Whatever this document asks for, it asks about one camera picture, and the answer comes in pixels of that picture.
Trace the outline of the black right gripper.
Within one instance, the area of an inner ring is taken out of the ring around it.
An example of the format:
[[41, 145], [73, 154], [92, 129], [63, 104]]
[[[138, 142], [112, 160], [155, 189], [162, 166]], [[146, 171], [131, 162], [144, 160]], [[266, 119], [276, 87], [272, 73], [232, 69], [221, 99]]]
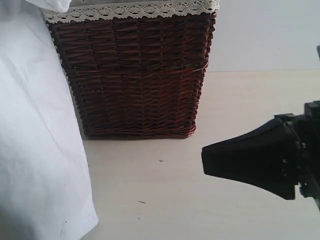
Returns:
[[304, 113], [277, 114], [246, 134], [201, 151], [205, 175], [248, 184], [285, 200], [320, 199], [320, 102]]

